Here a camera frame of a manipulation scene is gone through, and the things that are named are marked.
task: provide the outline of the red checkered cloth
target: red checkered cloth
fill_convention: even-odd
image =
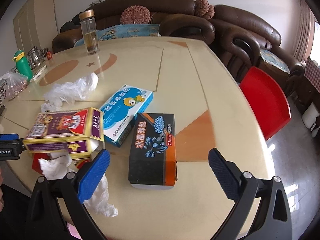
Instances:
[[[310,81],[315,89],[320,93],[320,68],[318,68],[308,57],[304,76]]]

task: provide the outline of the white cabinet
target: white cabinet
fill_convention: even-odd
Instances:
[[[28,0],[13,19],[18,49],[28,53],[33,46],[52,50],[58,35],[53,0]]]

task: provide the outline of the green water bottle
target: green water bottle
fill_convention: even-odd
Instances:
[[[28,77],[28,81],[33,77],[33,73],[28,63],[28,59],[24,55],[24,51],[19,49],[12,59],[16,63],[18,72]]]

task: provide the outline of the gold bottle cap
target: gold bottle cap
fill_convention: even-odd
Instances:
[[[93,16],[94,16],[93,10],[87,10],[87,11],[79,14],[80,21],[82,21],[83,19],[89,18],[89,17],[93,17]]]

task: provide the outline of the curtain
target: curtain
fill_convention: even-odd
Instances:
[[[315,16],[305,0],[300,0],[300,22],[292,51],[298,61],[306,60],[310,56],[315,32],[315,20]]]

